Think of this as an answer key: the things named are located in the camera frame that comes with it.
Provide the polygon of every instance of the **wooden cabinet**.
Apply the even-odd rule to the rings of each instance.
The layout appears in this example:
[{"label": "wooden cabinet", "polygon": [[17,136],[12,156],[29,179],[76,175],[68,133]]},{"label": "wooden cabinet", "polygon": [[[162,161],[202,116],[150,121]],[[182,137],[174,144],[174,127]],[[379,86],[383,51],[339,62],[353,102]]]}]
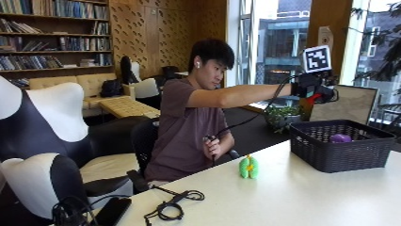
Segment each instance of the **wooden cabinet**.
[{"label": "wooden cabinet", "polygon": [[1,76],[113,72],[108,4],[108,0],[0,1]]}]

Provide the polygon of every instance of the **purple object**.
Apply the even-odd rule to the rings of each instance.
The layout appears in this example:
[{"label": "purple object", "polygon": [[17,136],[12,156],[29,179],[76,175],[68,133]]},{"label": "purple object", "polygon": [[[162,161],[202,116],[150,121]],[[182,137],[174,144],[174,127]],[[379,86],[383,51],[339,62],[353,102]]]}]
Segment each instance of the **purple object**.
[{"label": "purple object", "polygon": [[346,143],[351,142],[349,135],[335,134],[329,138],[331,143]]}]

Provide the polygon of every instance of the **black basket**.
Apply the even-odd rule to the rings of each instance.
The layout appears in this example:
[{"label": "black basket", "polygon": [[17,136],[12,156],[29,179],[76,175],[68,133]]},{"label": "black basket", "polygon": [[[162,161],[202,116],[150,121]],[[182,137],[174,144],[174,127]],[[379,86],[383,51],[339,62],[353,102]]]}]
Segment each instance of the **black basket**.
[{"label": "black basket", "polygon": [[[351,142],[331,143],[330,136]],[[289,124],[290,151],[322,172],[383,168],[394,135],[355,121],[303,121]]]}]

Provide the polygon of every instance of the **black hair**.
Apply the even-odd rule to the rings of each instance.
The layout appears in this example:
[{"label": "black hair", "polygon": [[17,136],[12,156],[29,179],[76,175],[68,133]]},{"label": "black hair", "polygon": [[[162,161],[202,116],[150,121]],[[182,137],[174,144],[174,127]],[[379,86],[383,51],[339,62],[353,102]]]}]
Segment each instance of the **black hair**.
[{"label": "black hair", "polygon": [[234,52],[223,40],[205,39],[194,43],[187,62],[187,72],[191,72],[195,56],[199,56],[201,64],[205,64],[209,59],[215,59],[226,66],[226,69],[230,70],[233,68]]}]

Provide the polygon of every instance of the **green toy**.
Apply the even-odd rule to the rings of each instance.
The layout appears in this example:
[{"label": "green toy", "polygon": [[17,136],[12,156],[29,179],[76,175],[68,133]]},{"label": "green toy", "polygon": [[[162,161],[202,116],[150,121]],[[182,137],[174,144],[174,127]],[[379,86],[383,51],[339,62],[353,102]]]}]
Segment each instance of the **green toy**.
[{"label": "green toy", "polygon": [[258,172],[258,161],[247,155],[239,162],[241,177],[254,179],[258,176]]}]

